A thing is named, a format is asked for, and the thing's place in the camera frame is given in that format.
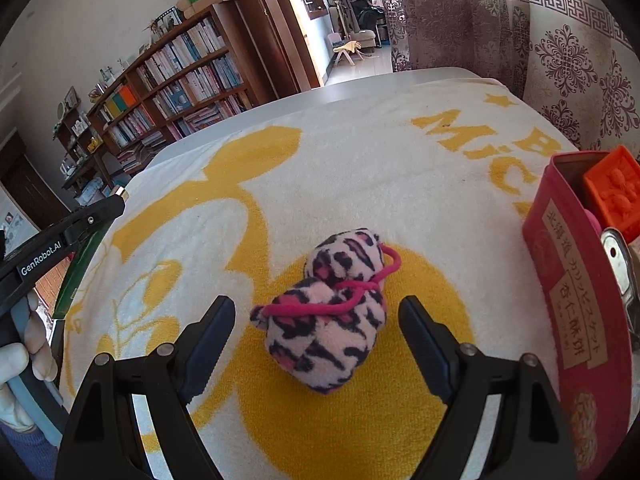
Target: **yellow and white towel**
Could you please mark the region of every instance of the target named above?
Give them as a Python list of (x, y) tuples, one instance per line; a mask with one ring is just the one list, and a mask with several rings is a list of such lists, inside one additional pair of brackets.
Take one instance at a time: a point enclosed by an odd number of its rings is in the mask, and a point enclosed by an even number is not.
[[(404, 296), (488, 355), (535, 352), (557, 384), (520, 229), (549, 156), (572, 149), (494, 80), (461, 79), (291, 114), (146, 170), (67, 316), (65, 399), (96, 353), (146, 354), (225, 294), (236, 327), (190, 406), (225, 479), (408, 478), (444, 406), (402, 339)], [(363, 226), (403, 266), (385, 283), (376, 348), (321, 396), (277, 367), (248, 314), (293, 284), (326, 236)], [(156, 478), (170, 478), (148, 414), (139, 423)], [(481, 465), (468, 464), (470, 478)]]

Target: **stuffed animal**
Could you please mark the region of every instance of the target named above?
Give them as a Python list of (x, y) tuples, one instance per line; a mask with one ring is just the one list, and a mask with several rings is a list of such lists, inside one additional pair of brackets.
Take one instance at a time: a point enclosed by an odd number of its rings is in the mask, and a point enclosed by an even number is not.
[[(393, 258), (385, 267), (383, 254)], [(333, 235), (306, 261), (304, 279), (250, 320), (266, 332), (264, 346), (283, 370), (312, 390), (343, 386), (367, 358), (386, 323), (383, 280), (400, 256), (368, 229)]]

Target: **white glove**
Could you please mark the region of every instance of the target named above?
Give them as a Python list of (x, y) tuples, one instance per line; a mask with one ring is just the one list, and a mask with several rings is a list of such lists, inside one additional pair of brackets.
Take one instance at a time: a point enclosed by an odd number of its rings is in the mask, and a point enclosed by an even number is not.
[(29, 292), (27, 298), (31, 316), (24, 331), (24, 345), (11, 343), (0, 348), (0, 422), (4, 422), (12, 430), (20, 433), (31, 431), (35, 424), (24, 408), (18, 404), (6, 382), (20, 375), (27, 367), (29, 354), (31, 354), (33, 375), (37, 379), (52, 381), (58, 374), (58, 365), (47, 343), (44, 323), (36, 313), (38, 297), (35, 291)]

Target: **japanese text on box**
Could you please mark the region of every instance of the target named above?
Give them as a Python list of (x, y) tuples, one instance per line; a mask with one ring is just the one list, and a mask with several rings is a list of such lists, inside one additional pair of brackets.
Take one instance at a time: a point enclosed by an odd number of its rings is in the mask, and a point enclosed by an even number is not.
[[(570, 368), (585, 361), (589, 368), (596, 367), (607, 362), (608, 357), (607, 340), (593, 285), (575, 245), (575, 239), (553, 200), (549, 200), (542, 221), (556, 246), (565, 270), (564, 276), (550, 291), (561, 338), (564, 368)], [(572, 304), (571, 311), (576, 312), (576, 309), (579, 309), (580, 314), (576, 313), (569, 317), (570, 313), (566, 307), (569, 299)], [(562, 322), (566, 323), (568, 333), (564, 332), (563, 325), (558, 319), (561, 306), (565, 307), (562, 310), (564, 315)], [(573, 351), (578, 352), (571, 357), (569, 354), (565, 355), (565, 336), (571, 343)]]

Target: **wooden bookshelf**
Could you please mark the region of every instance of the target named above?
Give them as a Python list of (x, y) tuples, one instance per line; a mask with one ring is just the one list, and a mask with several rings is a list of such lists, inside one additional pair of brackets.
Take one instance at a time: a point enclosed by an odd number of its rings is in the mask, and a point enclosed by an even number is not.
[[(143, 83), (136, 69), (143, 66), (145, 61), (149, 60), (156, 52), (161, 50), (169, 42), (190, 30), (190, 28), (194, 27), (206, 17), (210, 17), (215, 23), (216, 28), (222, 35), (225, 46), (215, 52), (207, 54), (201, 59), (195, 61), (193, 64), (190, 64), (185, 69), (180, 70), (180, 72), (175, 73), (171, 77), (160, 82), (153, 89), (149, 90)], [(156, 94), (171, 83), (184, 78), (189, 72), (192, 72), (193, 70), (196, 70), (197, 68), (223, 56), (229, 56), (233, 60), (242, 78), (242, 84), (228, 91), (223, 91), (211, 98), (196, 102), (190, 108), (182, 110), (165, 119), (162, 112), (153, 101)], [(117, 115), (117, 117), (112, 121), (106, 122), (98, 112), (107, 99), (114, 93), (115, 89), (121, 84), (127, 84), (134, 95), (135, 102), (125, 111)], [(273, 100), (273, 90), (267, 79), (266, 72), (264, 71), (264, 67), (262, 66), (260, 56), (255, 49), (252, 38), (246, 30), (244, 20), (238, 10), (238, 5), (235, 1), (228, 1), (215, 4), (214, 6), (207, 7), (201, 12), (198, 12), (188, 20), (185, 20), (181, 24), (172, 28), (172, 30), (165, 34), (159, 41), (151, 45), (151, 47), (145, 50), (129, 67), (125, 69), (122, 74), (117, 76), (116, 80), (109, 86), (109, 88), (107, 88), (105, 93), (87, 112), (87, 116), (92, 126), (102, 135), (108, 150), (113, 155), (117, 156), (124, 150), (132, 148), (137, 143), (142, 142), (143, 139), (158, 131), (162, 133), (162, 138), (167, 144), (175, 142), (175, 137), (169, 130), (169, 124), (197, 112), (204, 107), (228, 98), (233, 94), (239, 94), (240, 92), (244, 92), (252, 107), (259, 106)], [(149, 117), (154, 122), (155, 127), (140, 135), (140, 137), (135, 139), (133, 142), (120, 147), (111, 137), (110, 128), (121, 122), (140, 105), (144, 105)], [(133, 170), (124, 171), (124, 173), (133, 174), (142, 171), (149, 164), (151, 158), (152, 157), (149, 157)]]
[(80, 160), (78, 147), (82, 148), (82, 150), (88, 154), (88, 159), (79, 164), (76, 170), (71, 176), (67, 177), (62, 185), (62, 189), (77, 188), (76, 196), (82, 191), (82, 186), (76, 185), (78, 179), (81, 177), (91, 178), (96, 173), (102, 177), (102, 181), (107, 186), (113, 187), (113, 180), (102, 161), (102, 155), (107, 153), (105, 145), (101, 144), (93, 153), (90, 153), (89, 143), (91, 143), (94, 133), (92, 128), (87, 128), (84, 132), (80, 133), (79, 136), (73, 133), (73, 125), (80, 118), (80, 113), (78, 112), (79, 104), (80, 99), (78, 99), (78, 104), (68, 110), (62, 119), (60, 119), (60, 127), (56, 132), (56, 138), (76, 164)]

